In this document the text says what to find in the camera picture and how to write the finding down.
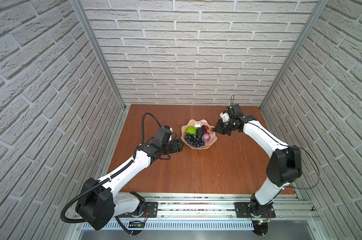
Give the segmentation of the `pink wavy fruit bowl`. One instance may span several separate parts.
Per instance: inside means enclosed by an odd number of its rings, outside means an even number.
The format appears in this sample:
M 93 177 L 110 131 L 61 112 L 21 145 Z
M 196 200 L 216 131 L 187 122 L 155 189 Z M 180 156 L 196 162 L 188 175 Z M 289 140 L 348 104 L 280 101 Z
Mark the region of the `pink wavy fruit bowl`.
M 183 142 L 192 149 L 206 150 L 210 148 L 218 139 L 214 132 L 215 127 L 210 125 L 207 120 L 190 120 L 182 126 Z

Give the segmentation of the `dark grape bunch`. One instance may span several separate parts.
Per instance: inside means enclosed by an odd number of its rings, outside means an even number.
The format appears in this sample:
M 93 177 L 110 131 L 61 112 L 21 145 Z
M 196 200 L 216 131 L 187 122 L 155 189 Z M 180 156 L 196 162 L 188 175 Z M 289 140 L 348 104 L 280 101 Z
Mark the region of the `dark grape bunch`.
M 205 142 L 202 140 L 201 137 L 197 137 L 195 134 L 186 133 L 185 140 L 187 144 L 194 148 L 200 148 L 205 146 Z

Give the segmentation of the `purple fake onion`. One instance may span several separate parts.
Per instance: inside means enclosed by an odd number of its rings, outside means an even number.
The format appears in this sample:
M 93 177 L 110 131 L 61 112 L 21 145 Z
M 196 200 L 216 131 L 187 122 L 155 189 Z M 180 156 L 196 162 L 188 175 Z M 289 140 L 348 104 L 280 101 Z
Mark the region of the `purple fake onion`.
M 202 139 L 202 141 L 203 141 L 204 143 L 207 143 L 207 142 L 209 142 L 209 141 L 211 140 L 211 136 L 210 136 L 209 133 L 205 133 L 205 134 L 203 134 L 203 135 L 201 136 L 201 139 Z

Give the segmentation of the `green bumpy fake fruit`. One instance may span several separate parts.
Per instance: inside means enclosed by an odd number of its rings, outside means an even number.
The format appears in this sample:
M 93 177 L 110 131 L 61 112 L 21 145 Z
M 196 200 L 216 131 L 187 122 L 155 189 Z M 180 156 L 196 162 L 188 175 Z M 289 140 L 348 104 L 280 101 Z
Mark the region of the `green bumpy fake fruit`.
M 196 130 L 196 128 L 194 126 L 189 126 L 189 127 L 186 128 L 185 133 L 187 135 L 196 135 L 197 130 Z

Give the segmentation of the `dark fake avocado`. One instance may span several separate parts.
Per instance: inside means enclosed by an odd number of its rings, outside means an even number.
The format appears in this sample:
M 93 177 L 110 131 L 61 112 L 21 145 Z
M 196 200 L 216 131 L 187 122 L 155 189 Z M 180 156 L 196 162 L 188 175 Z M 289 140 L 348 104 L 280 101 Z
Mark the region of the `dark fake avocado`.
M 206 133 L 206 132 L 203 130 L 202 127 L 196 128 L 196 130 L 197 130 L 196 137 L 197 137 L 198 139 L 200 139 L 201 136 Z

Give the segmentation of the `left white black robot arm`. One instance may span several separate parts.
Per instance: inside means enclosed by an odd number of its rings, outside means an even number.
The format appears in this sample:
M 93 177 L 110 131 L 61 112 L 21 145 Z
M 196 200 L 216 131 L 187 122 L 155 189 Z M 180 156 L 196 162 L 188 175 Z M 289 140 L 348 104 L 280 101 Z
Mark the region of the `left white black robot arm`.
M 149 167 L 156 160 L 166 160 L 174 153 L 183 150 L 184 143 L 180 139 L 160 144 L 154 142 L 140 145 L 134 154 L 118 168 L 109 174 L 95 180 L 88 179 L 82 186 L 78 200 L 75 201 L 75 211 L 82 221 L 95 230 L 101 230 L 108 222 L 120 215 L 132 214 L 134 217 L 145 218 L 145 199 L 136 192 L 119 195 L 120 190 L 138 173 Z

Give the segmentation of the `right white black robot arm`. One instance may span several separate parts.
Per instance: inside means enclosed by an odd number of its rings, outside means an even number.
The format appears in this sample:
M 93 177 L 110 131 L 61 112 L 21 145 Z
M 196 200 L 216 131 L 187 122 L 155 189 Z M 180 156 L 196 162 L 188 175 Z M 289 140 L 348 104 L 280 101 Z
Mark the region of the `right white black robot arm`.
M 253 116 L 230 117 L 228 113 L 221 113 L 220 117 L 215 132 L 228 136 L 233 131 L 245 133 L 270 157 L 267 178 L 248 204 L 252 217 L 265 217 L 272 212 L 276 196 L 302 175 L 301 150 L 273 136 Z

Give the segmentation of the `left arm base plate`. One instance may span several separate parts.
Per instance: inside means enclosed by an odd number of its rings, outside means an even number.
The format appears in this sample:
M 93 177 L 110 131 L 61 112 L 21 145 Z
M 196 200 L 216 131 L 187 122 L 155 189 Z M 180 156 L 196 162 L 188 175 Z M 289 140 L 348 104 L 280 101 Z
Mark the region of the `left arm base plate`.
M 145 202 L 143 205 L 142 213 L 138 215 L 137 213 L 125 213 L 119 215 L 119 218 L 156 218 L 158 212 L 158 202 Z

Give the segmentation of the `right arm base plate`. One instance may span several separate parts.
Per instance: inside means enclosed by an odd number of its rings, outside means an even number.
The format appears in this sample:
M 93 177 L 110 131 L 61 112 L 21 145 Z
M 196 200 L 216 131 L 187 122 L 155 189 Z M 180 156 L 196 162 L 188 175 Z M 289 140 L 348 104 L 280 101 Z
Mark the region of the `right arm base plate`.
M 276 217 L 272 203 L 259 205 L 257 202 L 235 202 L 235 211 L 237 218 L 267 218 Z

